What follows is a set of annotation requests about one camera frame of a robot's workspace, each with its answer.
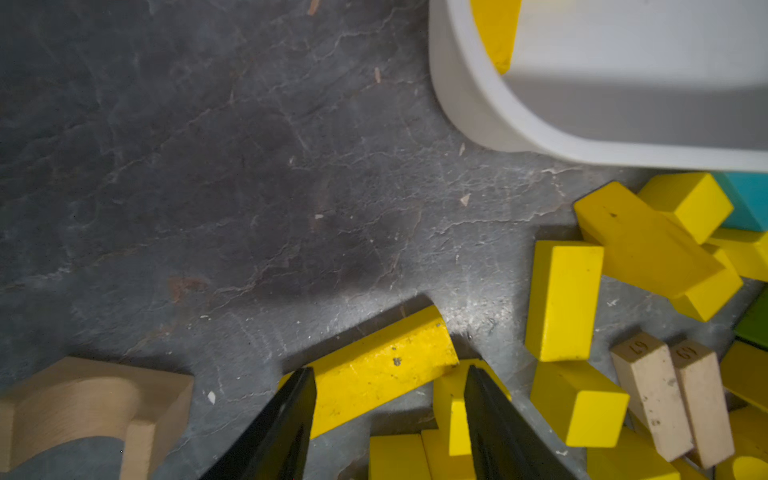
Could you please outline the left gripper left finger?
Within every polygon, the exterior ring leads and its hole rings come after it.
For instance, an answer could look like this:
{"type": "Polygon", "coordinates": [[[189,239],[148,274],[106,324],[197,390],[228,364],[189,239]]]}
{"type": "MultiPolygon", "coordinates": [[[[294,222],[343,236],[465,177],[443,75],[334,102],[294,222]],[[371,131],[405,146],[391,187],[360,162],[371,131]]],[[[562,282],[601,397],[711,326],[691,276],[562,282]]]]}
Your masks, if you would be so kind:
{"type": "Polygon", "coordinates": [[[205,479],[301,479],[317,388],[312,368],[293,372],[205,479]]]}

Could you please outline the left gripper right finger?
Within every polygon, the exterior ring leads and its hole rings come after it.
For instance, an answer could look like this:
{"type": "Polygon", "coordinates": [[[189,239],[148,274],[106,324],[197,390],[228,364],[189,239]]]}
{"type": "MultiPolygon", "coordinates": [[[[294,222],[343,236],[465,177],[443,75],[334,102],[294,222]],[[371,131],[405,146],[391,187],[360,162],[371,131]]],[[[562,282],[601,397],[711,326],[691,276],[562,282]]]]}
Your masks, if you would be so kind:
{"type": "Polygon", "coordinates": [[[478,479],[573,479],[487,371],[468,370],[464,390],[478,479]]]}

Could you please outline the yellow cube block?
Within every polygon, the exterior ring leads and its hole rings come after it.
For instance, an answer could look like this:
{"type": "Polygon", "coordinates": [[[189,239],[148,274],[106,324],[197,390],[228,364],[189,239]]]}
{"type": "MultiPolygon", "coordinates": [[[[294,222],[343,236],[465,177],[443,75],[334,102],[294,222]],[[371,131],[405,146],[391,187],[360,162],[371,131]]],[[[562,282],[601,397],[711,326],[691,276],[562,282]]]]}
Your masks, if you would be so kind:
{"type": "Polygon", "coordinates": [[[586,361],[540,362],[530,400],[566,446],[613,448],[630,395],[586,361]]]}

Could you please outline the left natural wooden plank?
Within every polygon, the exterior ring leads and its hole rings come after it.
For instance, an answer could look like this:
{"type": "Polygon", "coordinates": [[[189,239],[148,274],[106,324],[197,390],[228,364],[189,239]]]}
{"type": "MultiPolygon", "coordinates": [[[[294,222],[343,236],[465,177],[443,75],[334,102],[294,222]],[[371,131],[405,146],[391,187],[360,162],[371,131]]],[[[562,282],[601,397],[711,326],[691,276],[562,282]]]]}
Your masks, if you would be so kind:
{"type": "Polygon", "coordinates": [[[694,448],[693,437],[669,347],[639,332],[611,348],[629,410],[649,431],[657,452],[674,461],[694,448]]]}

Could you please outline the natural wooden plank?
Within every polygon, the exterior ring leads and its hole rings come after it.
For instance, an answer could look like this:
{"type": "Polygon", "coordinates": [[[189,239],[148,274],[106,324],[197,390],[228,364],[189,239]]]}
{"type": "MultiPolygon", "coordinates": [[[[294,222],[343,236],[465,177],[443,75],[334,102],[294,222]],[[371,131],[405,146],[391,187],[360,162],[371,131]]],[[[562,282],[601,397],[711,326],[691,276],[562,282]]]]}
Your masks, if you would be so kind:
{"type": "Polygon", "coordinates": [[[693,437],[669,347],[639,332],[611,348],[629,410],[649,431],[657,452],[674,461],[694,448],[693,437]]]}
{"type": "Polygon", "coordinates": [[[735,452],[717,354],[691,339],[671,352],[695,444],[689,458],[712,468],[735,452]]]}

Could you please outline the yellow upright rectangular block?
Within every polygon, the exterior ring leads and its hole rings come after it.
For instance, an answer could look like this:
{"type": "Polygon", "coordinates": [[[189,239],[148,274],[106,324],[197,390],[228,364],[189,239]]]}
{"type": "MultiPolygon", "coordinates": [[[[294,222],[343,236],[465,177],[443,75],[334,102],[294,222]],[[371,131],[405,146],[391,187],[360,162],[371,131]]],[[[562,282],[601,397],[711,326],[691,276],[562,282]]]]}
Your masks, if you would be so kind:
{"type": "Polygon", "coordinates": [[[525,347],[541,362],[590,356],[604,248],[585,241],[535,244],[525,347]]]}

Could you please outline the right natural wooden plank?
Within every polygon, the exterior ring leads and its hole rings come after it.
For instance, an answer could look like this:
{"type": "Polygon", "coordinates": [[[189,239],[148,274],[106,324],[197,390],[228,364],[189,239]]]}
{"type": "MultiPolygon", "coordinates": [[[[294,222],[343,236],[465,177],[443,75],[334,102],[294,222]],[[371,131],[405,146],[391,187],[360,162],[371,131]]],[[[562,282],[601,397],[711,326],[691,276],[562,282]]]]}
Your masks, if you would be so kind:
{"type": "Polygon", "coordinates": [[[735,452],[717,354],[691,339],[671,352],[695,444],[689,458],[712,468],[735,452]]]}

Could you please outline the wooden arch block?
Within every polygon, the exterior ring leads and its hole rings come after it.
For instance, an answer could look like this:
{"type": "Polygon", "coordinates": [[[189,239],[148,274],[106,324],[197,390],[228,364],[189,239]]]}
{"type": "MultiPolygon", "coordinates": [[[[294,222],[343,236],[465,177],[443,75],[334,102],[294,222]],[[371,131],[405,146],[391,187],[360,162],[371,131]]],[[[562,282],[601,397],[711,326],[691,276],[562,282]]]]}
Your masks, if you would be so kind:
{"type": "Polygon", "coordinates": [[[1,397],[1,470],[89,437],[124,443],[120,476],[148,479],[184,433],[191,375],[65,357],[1,397]]]}

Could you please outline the teal triangular block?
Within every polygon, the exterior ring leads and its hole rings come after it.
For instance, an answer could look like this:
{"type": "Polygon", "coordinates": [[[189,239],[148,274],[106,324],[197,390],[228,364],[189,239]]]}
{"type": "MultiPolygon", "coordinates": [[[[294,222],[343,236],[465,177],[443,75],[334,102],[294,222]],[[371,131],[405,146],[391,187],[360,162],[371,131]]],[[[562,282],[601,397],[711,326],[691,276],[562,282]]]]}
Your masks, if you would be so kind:
{"type": "Polygon", "coordinates": [[[766,232],[767,174],[713,172],[712,175],[734,207],[722,226],[729,229],[766,232]]]}

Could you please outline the white plastic tub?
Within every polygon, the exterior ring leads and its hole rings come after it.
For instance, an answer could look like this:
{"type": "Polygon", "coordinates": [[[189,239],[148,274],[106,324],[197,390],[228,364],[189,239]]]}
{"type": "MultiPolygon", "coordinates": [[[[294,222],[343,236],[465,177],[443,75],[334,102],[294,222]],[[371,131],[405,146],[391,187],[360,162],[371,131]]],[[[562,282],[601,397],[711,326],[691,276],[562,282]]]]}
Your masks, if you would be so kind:
{"type": "Polygon", "coordinates": [[[469,140],[592,165],[763,173],[763,1],[526,1],[510,69],[466,1],[429,5],[438,101],[469,140]]]}

